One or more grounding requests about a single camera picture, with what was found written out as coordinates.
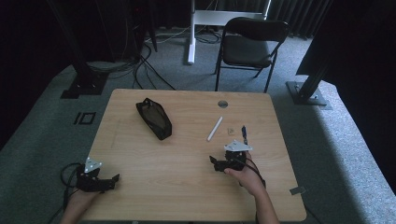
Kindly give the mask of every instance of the chair backrest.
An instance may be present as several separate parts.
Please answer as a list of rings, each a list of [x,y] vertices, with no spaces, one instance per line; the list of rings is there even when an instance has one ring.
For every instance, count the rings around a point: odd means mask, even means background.
[[[224,27],[223,37],[229,32],[253,40],[283,43],[289,35],[289,25],[284,21],[265,21],[237,17],[227,22]]]

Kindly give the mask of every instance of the finger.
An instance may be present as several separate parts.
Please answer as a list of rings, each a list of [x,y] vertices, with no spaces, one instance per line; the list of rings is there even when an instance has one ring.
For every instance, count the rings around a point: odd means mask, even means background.
[[[224,170],[224,173],[225,173],[226,175],[230,175],[230,176],[232,176],[232,177],[238,179],[239,173],[240,173],[240,172],[235,171],[235,170],[233,170],[233,169],[231,169],[231,168],[227,168],[227,169]]]

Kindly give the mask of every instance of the gray carpet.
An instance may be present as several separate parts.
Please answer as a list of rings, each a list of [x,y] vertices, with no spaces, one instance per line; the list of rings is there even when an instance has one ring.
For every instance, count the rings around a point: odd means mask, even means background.
[[[325,82],[319,86],[332,110],[295,105],[290,97],[285,82],[306,79],[295,73],[309,44],[309,40],[287,39],[279,50],[268,91],[297,181],[307,189],[303,194],[307,219],[302,223],[394,223],[395,195],[336,88]],[[185,38],[167,40],[159,44],[159,52],[152,52],[148,61],[177,90],[213,91],[216,77],[211,74],[219,44],[197,42],[194,65],[186,64],[187,46]],[[148,55],[148,50],[144,49],[142,54]],[[102,68],[114,66],[91,64]],[[268,70],[258,78],[252,78],[254,74],[247,71],[223,70],[223,74],[220,91],[262,92]],[[71,162],[85,161],[111,92],[117,88],[138,88],[132,70],[119,71],[110,74],[102,95],[60,99],[75,75],[69,66],[51,81],[0,152],[0,223],[46,223],[63,202],[60,171]],[[137,77],[144,89],[170,89],[150,68],[141,66]],[[79,112],[95,112],[93,123],[75,124]]]

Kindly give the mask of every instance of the white desk frame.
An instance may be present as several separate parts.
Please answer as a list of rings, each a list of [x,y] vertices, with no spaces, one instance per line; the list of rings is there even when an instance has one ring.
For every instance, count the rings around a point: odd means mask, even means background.
[[[189,49],[189,64],[194,64],[195,58],[195,25],[219,25],[224,26],[227,21],[235,17],[248,17],[252,19],[266,20],[271,0],[267,0],[262,13],[234,12],[234,11],[208,11],[195,10],[195,0],[191,0],[191,37]]]

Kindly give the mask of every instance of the white desk leg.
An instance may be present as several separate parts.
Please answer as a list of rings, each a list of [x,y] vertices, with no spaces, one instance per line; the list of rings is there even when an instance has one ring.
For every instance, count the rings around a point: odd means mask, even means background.
[[[191,0],[191,36],[190,36],[190,48],[189,48],[189,64],[194,64],[195,58],[195,0]]]

